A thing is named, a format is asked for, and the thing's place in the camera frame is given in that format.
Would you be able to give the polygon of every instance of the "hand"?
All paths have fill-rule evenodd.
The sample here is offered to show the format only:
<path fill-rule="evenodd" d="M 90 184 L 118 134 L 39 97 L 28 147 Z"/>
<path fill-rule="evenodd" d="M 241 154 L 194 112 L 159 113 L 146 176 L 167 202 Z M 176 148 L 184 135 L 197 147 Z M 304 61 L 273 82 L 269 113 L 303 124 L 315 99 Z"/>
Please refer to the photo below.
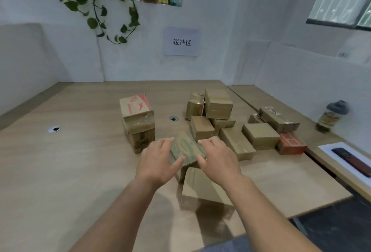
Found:
<path fill-rule="evenodd" d="M 233 181 L 242 176 L 236 154 L 230 150 L 218 137 L 199 140 L 198 143 L 205 149 L 207 161 L 197 155 L 197 161 L 202 171 L 224 190 Z"/>
<path fill-rule="evenodd" d="M 169 154 L 173 141 L 174 138 L 165 138 L 151 142 L 149 147 L 142 151 L 135 179 L 148 182 L 154 190 L 171 180 L 186 160 L 186 157 L 182 156 L 170 164 Z"/>

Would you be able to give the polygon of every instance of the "black phone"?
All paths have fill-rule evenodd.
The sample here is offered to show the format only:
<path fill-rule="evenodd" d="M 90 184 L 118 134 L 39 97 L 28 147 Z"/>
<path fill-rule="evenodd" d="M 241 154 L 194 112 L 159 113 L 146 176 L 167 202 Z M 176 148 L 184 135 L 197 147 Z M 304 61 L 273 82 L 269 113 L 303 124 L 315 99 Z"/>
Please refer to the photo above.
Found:
<path fill-rule="evenodd" d="M 371 177 L 371 167 L 361 161 L 359 158 L 355 157 L 349 151 L 342 147 L 333 148 L 332 151 L 339 157 L 344 159 L 346 162 L 348 162 L 350 165 L 352 165 L 354 168 L 356 168 L 359 172 L 364 174 L 366 177 Z"/>

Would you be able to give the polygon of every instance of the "wooden panel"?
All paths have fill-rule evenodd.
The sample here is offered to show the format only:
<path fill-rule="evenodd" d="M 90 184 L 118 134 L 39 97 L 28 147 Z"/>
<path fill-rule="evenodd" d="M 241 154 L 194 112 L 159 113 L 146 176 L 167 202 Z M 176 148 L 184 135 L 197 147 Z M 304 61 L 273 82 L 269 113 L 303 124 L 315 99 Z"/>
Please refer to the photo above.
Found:
<path fill-rule="evenodd" d="M 0 250 L 68 250 L 134 178 L 139 155 L 124 136 L 120 98 L 147 95 L 158 139 L 189 130 L 190 92 L 206 87 L 228 91 L 241 130 L 254 110 L 220 81 L 146 81 L 64 85 L 0 131 Z M 62 129 L 47 133 L 54 125 Z M 243 173 L 286 217 L 351 196 L 305 155 L 259 151 L 247 162 Z M 180 210 L 179 193 L 175 178 L 158 190 L 135 251 L 189 252 L 244 233 L 237 213 L 226 221 Z"/>
<path fill-rule="evenodd" d="M 300 122 L 299 129 L 296 131 L 296 133 L 308 144 L 308 153 L 371 202 L 371 189 L 360 179 L 358 179 L 357 176 L 352 174 L 349 170 L 344 168 L 341 164 L 323 152 L 318 146 L 332 144 L 335 142 L 345 142 L 352 148 L 371 159 L 371 156 L 368 153 L 359 149 L 352 143 L 347 142 L 343 138 L 335 135 L 334 133 L 328 132 L 323 134 L 318 132 L 315 129 L 316 123 L 311 119 L 305 117 L 300 112 L 285 105 L 281 101 L 277 100 L 254 85 L 234 85 L 230 86 L 230 89 L 239 95 L 240 98 L 242 98 L 255 110 L 258 110 L 261 106 L 273 106 L 290 119 Z"/>

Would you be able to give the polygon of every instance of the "paper sign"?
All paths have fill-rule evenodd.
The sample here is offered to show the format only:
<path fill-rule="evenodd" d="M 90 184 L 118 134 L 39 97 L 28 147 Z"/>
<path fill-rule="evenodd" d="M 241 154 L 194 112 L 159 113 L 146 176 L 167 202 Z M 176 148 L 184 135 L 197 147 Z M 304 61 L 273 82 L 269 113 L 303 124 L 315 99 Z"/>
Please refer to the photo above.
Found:
<path fill-rule="evenodd" d="M 166 56 L 193 56 L 200 53 L 199 29 L 166 27 L 164 30 L 164 54 Z"/>

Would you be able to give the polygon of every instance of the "floor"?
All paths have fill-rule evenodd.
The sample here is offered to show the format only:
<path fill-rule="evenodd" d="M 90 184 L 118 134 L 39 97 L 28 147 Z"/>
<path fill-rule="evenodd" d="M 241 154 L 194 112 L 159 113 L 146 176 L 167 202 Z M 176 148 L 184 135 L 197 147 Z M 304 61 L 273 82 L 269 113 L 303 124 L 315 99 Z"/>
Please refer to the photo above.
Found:
<path fill-rule="evenodd" d="M 300 217 L 308 238 L 323 252 L 371 251 L 371 203 L 345 186 L 354 198 Z M 252 252 L 246 236 L 202 252 Z"/>

